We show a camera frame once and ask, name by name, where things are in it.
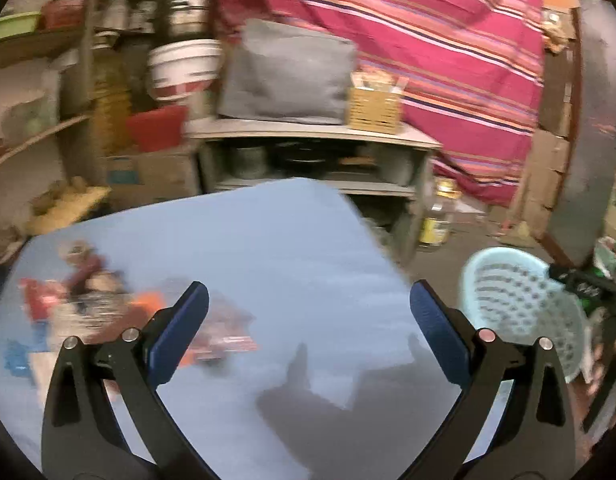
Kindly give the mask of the light blue plastic basket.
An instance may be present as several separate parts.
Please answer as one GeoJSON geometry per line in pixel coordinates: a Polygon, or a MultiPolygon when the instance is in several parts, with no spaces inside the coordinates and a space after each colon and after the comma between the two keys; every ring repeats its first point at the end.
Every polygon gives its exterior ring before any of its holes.
{"type": "Polygon", "coordinates": [[[464,264],[459,309],[472,326],[514,344],[550,339],[567,382],[581,370],[586,317],[579,299],[548,277],[548,264],[519,249],[490,247],[464,264]]]}

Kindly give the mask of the pile of snack wrappers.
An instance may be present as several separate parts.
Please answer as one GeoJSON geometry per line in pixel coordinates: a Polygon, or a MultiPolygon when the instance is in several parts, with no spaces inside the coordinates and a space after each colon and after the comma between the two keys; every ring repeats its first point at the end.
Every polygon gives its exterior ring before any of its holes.
{"type": "MultiPolygon", "coordinates": [[[[130,326],[143,328],[158,310],[166,307],[161,292],[133,294],[119,271],[84,240],[60,252],[73,273],[63,281],[20,280],[22,309],[31,322],[32,344],[10,340],[4,367],[14,376],[35,378],[51,363],[58,345],[76,335],[87,344],[116,338],[130,326]]],[[[249,333],[253,317],[214,292],[209,312],[196,331],[179,365],[219,361],[231,353],[258,349],[249,333]]]]}

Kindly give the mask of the plastic oil bottle yellow label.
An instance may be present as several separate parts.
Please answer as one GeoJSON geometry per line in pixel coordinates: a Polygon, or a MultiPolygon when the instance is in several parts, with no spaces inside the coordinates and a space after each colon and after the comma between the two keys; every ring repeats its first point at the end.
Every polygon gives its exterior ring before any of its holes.
{"type": "Polygon", "coordinates": [[[434,201],[425,214],[419,244],[427,247],[445,244],[451,234],[457,200],[461,196],[462,192],[453,179],[436,179],[434,201]]]}

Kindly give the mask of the light blue table cloth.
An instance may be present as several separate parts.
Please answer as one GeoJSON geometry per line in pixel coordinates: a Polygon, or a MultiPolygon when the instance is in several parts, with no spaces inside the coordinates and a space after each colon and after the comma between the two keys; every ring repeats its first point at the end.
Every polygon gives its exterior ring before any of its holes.
{"type": "Polygon", "coordinates": [[[410,283],[329,186],[287,180],[175,200],[37,237],[0,298],[0,418],[33,461],[42,407],[6,368],[34,337],[23,278],[59,280],[85,240],[136,292],[194,281],[250,314],[252,352],[180,368],[159,396],[223,479],[396,479],[457,400],[411,315],[410,283]]]}

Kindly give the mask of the yellow egg tray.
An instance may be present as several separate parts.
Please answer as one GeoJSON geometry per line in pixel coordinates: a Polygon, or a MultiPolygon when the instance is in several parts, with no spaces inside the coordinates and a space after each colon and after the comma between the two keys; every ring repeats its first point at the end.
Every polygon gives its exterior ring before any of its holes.
{"type": "Polygon", "coordinates": [[[79,176],[54,181],[29,202],[26,232],[30,236],[48,234],[87,219],[107,202],[110,192],[108,186],[91,185],[79,176]]]}

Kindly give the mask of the cardboard box blue label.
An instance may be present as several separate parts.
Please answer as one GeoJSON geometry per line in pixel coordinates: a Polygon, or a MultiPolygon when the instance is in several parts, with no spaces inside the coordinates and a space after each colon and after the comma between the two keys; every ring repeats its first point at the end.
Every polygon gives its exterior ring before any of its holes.
{"type": "Polygon", "coordinates": [[[105,169],[114,210],[201,194],[196,143],[158,152],[110,156],[105,169]]]}

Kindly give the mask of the grey wooden shelf cabinet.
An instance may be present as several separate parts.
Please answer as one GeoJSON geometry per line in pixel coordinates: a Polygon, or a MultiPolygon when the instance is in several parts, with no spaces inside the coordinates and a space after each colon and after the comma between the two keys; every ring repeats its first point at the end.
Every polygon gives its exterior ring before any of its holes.
{"type": "Polygon", "coordinates": [[[431,162],[441,144],[401,124],[395,133],[346,126],[193,119],[201,184],[209,193],[287,178],[336,188],[372,218],[393,259],[406,266],[419,244],[431,194],[431,162]]]}

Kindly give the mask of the striped pink red cloth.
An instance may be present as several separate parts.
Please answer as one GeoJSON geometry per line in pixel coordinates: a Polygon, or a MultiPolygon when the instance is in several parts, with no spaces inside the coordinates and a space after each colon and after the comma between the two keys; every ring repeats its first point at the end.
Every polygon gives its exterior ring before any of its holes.
{"type": "Polygon", "coordinates": [[[507,205],[543,89],[542,0],[218,0],[236,38],[250,18],[353,41],[366,70],[408,83],[403,118],[442,146],[437,174],[507,205]]]}

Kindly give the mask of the yellow wicker basket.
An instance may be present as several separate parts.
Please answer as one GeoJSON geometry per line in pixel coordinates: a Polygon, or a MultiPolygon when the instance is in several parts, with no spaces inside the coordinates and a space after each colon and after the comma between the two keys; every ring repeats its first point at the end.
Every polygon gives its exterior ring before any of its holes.
{"type": "Polygon", "coordinates": [[[357,70],[350,74],[347,124],[351,129],[398,134],[407,77],[393,78],[383,70],[357,70]]]}

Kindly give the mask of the red plastic basket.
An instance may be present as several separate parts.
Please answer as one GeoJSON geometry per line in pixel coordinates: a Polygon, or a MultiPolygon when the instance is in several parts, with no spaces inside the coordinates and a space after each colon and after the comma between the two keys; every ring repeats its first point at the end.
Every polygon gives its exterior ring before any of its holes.
{"type": "Polygon", "coordinates": [[[186,118],[185,106],[168,105],[131,115],[126,120],[126,126],[138,150],[153,153],[176,148],[182,143],[186,118]]]}

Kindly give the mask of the yellow oil jug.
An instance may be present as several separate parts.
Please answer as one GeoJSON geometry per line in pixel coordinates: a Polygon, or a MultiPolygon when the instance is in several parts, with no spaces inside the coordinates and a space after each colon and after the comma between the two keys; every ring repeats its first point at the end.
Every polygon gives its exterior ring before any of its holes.
{"type": "Polygon", "coordinates": [[[93,89],[95,133],[105,156],[125,151],[132,144],[127,129],[131,100],[122,57],[112,47],[112,37],[93,38],[93,89]]]}

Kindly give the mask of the white red plastic bucket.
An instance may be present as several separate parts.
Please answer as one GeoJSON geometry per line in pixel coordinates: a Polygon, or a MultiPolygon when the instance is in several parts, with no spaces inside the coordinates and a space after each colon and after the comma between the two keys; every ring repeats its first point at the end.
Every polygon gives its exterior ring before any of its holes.
{"type": "Polygon", "coordinates": [[[221,42],[171,42],[148,52],[148,94],[156,101],[178,101],[206,90],[223,63],[221,42]]]}

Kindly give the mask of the grey fabric bag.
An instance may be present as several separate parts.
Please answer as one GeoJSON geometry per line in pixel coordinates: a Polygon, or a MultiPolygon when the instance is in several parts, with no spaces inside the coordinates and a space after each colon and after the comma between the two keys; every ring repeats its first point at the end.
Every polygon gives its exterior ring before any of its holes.
{"type": "Polygon", "coordinates": [[[348,39],[253,18],[232,49],[218,114],[341,125],[355,66],[357,46],[348,39]]]}

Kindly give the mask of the metal pot on shelf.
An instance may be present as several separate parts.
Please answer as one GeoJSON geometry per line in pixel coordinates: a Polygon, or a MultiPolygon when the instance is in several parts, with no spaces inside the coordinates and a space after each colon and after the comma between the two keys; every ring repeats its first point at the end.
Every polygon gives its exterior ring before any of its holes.
{"type": "Polygon", "coordinates": [[[163,41],[213,37],[213,0],[158,0],[155,32],[163,41]]]}

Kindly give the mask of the wall shelf plank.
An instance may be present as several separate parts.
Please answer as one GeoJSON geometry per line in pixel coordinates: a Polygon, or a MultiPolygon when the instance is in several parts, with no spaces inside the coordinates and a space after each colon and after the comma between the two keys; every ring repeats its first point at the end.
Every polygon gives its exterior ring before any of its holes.
{"type": "Polygon", "coordinates": [[[83,114],[65,120],[65,122],[60,122],[52,128],[46,129],[40,133],[35,134],[34,136],[31,136],[25,142],[14,146],[14,148],[9,148],[4,154],[2,154],[0,156],[0,166],[5,164],[9,159],[13,158],[14,156],[23,153],[23,151],[26,151],[28,148],[31,148],[33,145],[43,140],[46,140],[46,138],[50,138],[50,136],[55,136],[55,134],[58,134],[68,128],[72,128],[73,126],[80,125],[81,122],[86,122],[89,119],[89,114],[83,114]]]}

